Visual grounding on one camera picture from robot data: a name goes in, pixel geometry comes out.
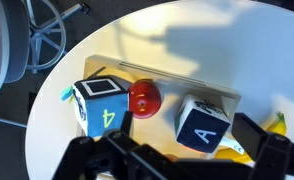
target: yellow banana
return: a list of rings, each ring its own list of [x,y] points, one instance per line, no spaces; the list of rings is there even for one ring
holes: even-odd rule
[[[286,134],[286,123],[285,123],[285,116],[283,113],[277,113],[277,118],[275,121],[266,129],[266,131],[278,133],[281,135]],[[249,155],[245,152],[243,155],[235,152],[233,149],[223,149],[216,153],[215,159],[232,159],[234,162],[239,163],[248,163],[251,160]]]

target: white round table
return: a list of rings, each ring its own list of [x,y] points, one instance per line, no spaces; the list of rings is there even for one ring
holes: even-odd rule
[[[179,1],[150,7],[94,32],[46,79],[26,134],[30,179],[50,179],[77,136],[60,93],[101,54],[235,89],[237,108],[261,124],[282,111],[294,142],[294,13],[247,0]]]

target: gray carpet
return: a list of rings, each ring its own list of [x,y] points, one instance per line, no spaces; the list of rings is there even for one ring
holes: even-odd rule
[[[72,49],[77,43],[92,32],[107,23],[127,15],[131,12],[168,2],[170,0],[51,0],[56,8],[63,10],[75,3],[87,3],[91,12],[85,15],[81,12],[65,20],[67,32],[67,50]],[[279,0],[262,0],[267,3],[278,3]],[[36,8],[37,18],[44,20],[47,16],[46,9],[40,5]],[[41,61],[53,57],[54,50],[44,48]],[[38,74],[26,71],[24,77],[11,84],[5,84],[0,90],[0,117],[27,124],[30,104],[51,69]],[[28,179],[24,155],[25,129],[12,127],[0,123],[0,180],[2,179]]]

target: chair wheel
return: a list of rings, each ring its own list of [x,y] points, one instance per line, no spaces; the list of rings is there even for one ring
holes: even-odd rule
[[[82,7],[81,7],[81,12],[83,12],[84,14],[88,14],[89,12],[90,12],[90,6],[89,5],[87,5],[87,4],[82,4],[81,5]]]

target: red apple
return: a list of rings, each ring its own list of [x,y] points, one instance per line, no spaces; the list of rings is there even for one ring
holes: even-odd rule
[[[146,119],[160,108],[161,96],[157,86],[151,79],[141,79],[128,88],[129,110],[135,118]]]

